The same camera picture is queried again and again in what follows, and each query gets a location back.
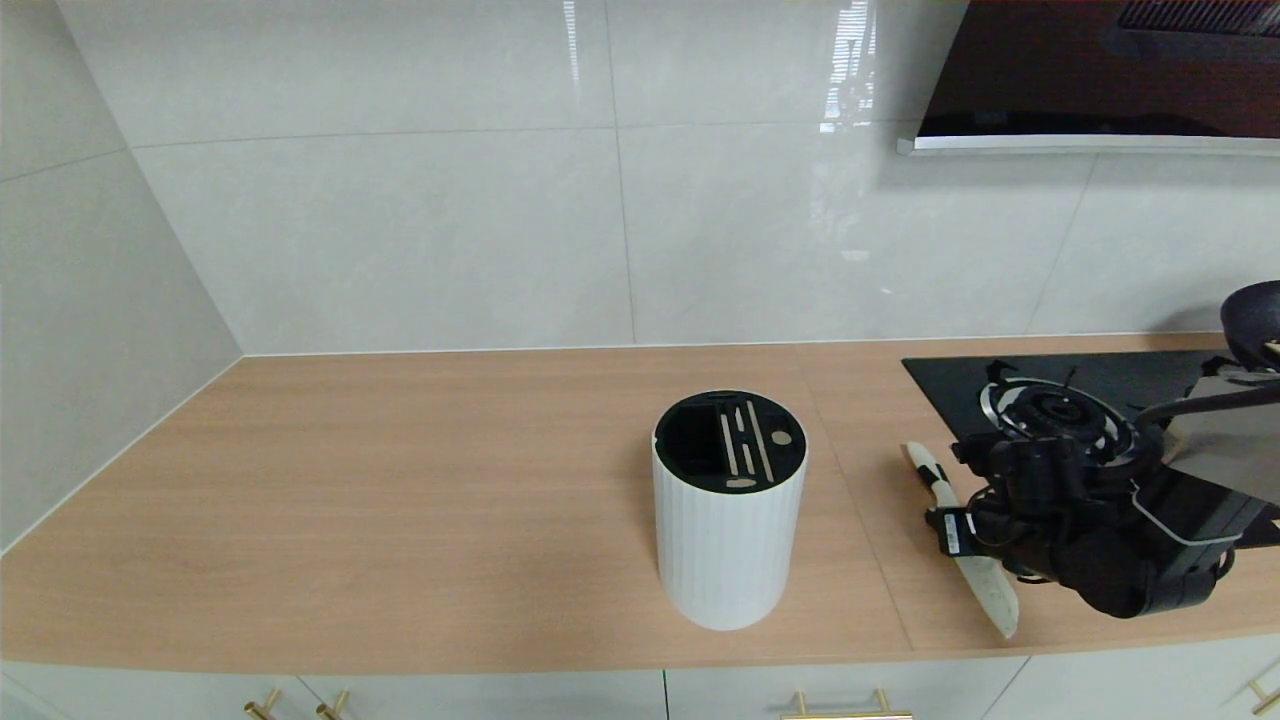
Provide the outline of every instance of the knife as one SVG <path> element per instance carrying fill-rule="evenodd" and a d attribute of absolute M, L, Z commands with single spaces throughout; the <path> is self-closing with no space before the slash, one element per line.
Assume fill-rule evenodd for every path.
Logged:
<path fill-rule="evenodd" d="M 933 457 L 927 447 L 918 442 L 906 443 L 906 455 L 915 465 L 915 471 L 920 480 L 931 491 L 937 501 L 937 507 L 960 507 L 960 500 L 951 488 L 951 480 L 942 470 L 942 465 Z M 956 557 L 960 574 L 969 583 L 969 589 L 978 598 L 987 618 L 995 623 L 996 629 L 1005 638 L 1014 637 L 1018 630 L 1018 594 L 1009 583 L 1000 562 L 995 557 L 972 556 Z"/>

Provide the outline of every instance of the kitchen counter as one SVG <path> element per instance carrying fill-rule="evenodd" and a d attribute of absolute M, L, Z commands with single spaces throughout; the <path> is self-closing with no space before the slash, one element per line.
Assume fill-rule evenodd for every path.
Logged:
<path fill-rule="evenodd" d="M 1280 632 L 1280 550 L 1203 606 L 1137 620 L 1018 585 L 991 628 L 899 445 L 943 459 L 904 356 L 1221 346 L 1213 334 L 244 359 L 0 565 L 5 660 L 428 674 L 863 662 Z M 810 466 L 787 593 L 733 633 L 658 580 L 649 432 L 748 388 L 791 409 Z"/>

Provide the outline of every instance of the black pan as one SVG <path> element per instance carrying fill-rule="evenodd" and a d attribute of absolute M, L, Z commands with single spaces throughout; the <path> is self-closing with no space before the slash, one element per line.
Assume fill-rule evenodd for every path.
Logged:
<path fill-rule="evenodd" d="M 1280 352 L 1266 347 L 1280 342 L 1280 281 L 1243 287 L 1222 302 L 1222 333 L 1242 365 L 1251 370 L 1280 370 Z"/>

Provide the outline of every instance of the gold cabinet handle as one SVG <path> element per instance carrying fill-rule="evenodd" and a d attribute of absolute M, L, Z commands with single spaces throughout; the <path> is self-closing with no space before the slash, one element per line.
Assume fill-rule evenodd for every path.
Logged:
<path fill-rule="evenodd" d="M 1267 694 L 1267 691 L 1262 689 L 1257 680 L 1249 680 L 1249 688 L 1258 696 L 1258 703 L 1253 706 L 1254 715 L 1262 715 L 1280 705 L 1280 691 Z"/>
<path fill-rule="evenodd" d="M 342 708 L 347 707 L 348 697 L 351 697 L 351 693 L 347 691 L 342 691 L 340 693 L 338 693 L 338 700 L 334 701 L 333 707 L 329 707 L 328 705 L 321 702 L 320 707 L 316 708 L 316 715 L 321 720 L 342 720 Z"/>
<path fill-rule="evenodd" d="M 271 716 L 271 707 L 279 698 L 280 698 L 280 688 L 274 688 L 271 691 L 271 694 L 266 696 L 265 703 L 259 705 L 253 701 L 246 702 L 244 715 L 248 715 L 253 720 L 275 720 L 275 717 Z"/>
<path fill-rule="evenodd" d="M 904 710 L 890 710 L 888 697 L 883 688 L 876 688 L 876 702 L 881 708 L 872 712 L 837 712 L 836 715 L 809 715 L 809 705 L 805 703 L 804 692 L 796 691 L 796 705 L 800 706 L 799 715 L 783 715 L 781 720 L 913 720 L 915 716 Z"/>

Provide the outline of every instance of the cabinet door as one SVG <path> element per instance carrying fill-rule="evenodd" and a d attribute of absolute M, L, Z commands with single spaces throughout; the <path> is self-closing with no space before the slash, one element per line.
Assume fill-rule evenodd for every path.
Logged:
<path fill-rule="evenodd" d="M 280 689 L 275 720 L 315 720 L 316 697 L 293 676 L 113 670 L 5 662 L 9 675 L 72 720 L 244 720 L 244 703 Z"/>
<path fill-rule="evenodd" d="M 916 720 L 980 720 L 1025 657 L 941 662 L 668 670 L 671 720 L 778 720 L 799 712 L 803 691 L 812 714 L 890 708 Z"/>
<path fill-rule="evenodd" d="M 5 676 L 0 687 L 0 717 L 4 720 L 70 720 L 55 707 Z"/>
<path fill-rule="evenodd" d="M 1252 667 L 1245 667 L 1240 675 L 1233 678 L 1233 683 L 1228 684 L 1226 689 L 1231 691 L 1231 697 L 1217 714 L 1219 720 L 1254 717 L 1253 708 L 1262 702 L 1262 698 L 1249 687 L 1249 680 L 1257 683 L 1266 698 L 1280 693 L 1280 642 L 1275 635 L 1260 638 L 1258 642 L 1261 644 L 1258 652 L 1240 652 L 1240 665 L 1248 665 L 1248 661 L 1257 662 Z M 1274 705 L 1263 717 L 1280 717 L 1280 703 Z"/>
<path fill-rule="evenodd" d="M 987 720 L 1219 717 L 1277 659 L 1280 635 L 1042 655 L 1030 659 Z"/>
<path fill-rule="evenodd" d="M 343 720 L 666 720 L 662 671 L 302 678 Z"/>

